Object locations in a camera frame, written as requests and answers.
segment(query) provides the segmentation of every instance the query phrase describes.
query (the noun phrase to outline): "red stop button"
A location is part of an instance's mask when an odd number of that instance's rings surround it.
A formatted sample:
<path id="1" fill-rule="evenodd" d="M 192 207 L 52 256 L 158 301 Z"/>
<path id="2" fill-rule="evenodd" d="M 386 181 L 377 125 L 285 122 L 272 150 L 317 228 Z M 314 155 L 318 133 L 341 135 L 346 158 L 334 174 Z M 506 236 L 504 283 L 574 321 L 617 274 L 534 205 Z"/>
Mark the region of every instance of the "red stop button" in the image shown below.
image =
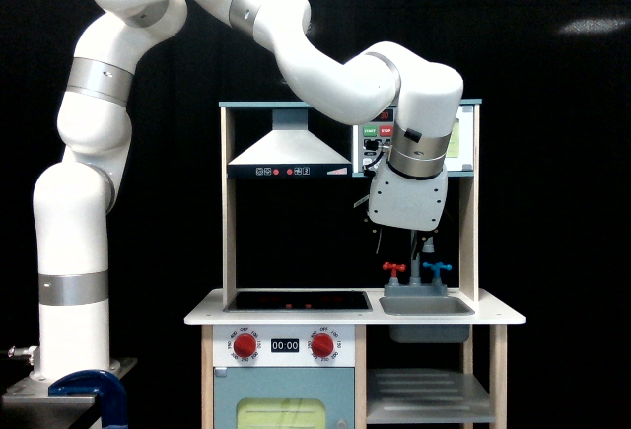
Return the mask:
<path id="1" fill-rule="evenodd" d="M 394 128 L 392 127 L 392 125 L 380 126 L 379 127 L 379 135 L 380 136 L 392 136 L 392 132 L 393 131 L 394 131 Z"/>

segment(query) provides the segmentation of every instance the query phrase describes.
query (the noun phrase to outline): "wooden frame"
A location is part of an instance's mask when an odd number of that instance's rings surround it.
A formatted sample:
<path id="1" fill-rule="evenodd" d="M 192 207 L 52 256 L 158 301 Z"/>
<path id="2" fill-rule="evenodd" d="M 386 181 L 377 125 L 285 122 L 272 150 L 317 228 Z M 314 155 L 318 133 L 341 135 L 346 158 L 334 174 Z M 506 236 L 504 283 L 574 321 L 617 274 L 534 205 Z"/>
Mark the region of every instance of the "wooden frame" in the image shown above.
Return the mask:
<path id="1" fill-rule="evenodd" d="M 479 300 L 479 135 L 480 108 L 474 106 L 473 176 L 460 178 L 459 283 L 460 291 L 473 303 Z M 227 107 L 221 108 L 222 138 L 222 218 L 223 218 L 223 306 L 237 293 L 236 279 L 236 184 L 228 179 L 228 164 L 234 159 L 234 118 Z M 495 429 L 507 427 L 507 326 L 490 326 L 489 389 L 496 422 Z M 366 326 L 355 325 L 355 428 L 367 426 Z M 213 327 L 202 327 L 202 427 L 213 428 Z M 460 368 L 473 373 L 473 326 L 470 338 L 460 347 Z M 460 425 L 472 429 L 473 424 Z"/>

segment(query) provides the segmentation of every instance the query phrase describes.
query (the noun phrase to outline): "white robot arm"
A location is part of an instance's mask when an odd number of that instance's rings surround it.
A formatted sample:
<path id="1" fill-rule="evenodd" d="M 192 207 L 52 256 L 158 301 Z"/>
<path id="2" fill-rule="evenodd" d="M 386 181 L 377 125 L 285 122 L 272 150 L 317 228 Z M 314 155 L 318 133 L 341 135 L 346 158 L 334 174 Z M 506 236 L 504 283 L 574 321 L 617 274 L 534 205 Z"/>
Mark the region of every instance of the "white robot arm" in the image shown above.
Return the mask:
<path id="1" fill-rule="evenodd" d="M 40 378 L 109 366 L 105 215 L 131 138 L 127 94 L 141 56 L 174 35 L 184 0 L 96 0 L 107 13 L 75 51 L 58 118 L 63 161 L 35 187 L 40 286 Z M 389 42 L 345 64 L 307 40 L 307 0 L 195 0 L 276 56 L 291 89 L 331 118 L 360 124 L 398 99 L 387 161 L 371 186 L 370 216 L 415 230 L 436 227 L 447 192 L 443 166 L 462 93 L 455 70 Z"/>

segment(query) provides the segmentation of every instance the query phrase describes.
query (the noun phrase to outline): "oven door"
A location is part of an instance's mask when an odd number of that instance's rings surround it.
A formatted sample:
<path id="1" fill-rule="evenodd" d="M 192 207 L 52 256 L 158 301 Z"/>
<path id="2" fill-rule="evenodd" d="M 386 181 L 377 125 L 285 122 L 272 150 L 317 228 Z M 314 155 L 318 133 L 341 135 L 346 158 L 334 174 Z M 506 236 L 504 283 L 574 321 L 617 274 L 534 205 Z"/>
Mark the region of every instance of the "oven door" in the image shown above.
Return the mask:
<path id="1" fill-rule="evenodd" d="M 215 368 L 217 429 L 351 429 L 353 368 Z"/>

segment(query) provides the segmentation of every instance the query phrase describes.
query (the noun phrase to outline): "green start button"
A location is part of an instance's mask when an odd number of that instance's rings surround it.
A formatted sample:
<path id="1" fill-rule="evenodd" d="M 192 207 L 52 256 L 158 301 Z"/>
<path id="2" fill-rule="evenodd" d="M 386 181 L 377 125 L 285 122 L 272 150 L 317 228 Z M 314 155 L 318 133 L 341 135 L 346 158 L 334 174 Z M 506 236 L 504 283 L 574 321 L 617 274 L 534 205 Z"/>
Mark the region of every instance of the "green start button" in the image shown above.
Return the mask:
<path id="1" fill-rule="evenodd" d="M 364 125 L 364 136 L 377 136 L 377 127 L 372 125 Z"/>

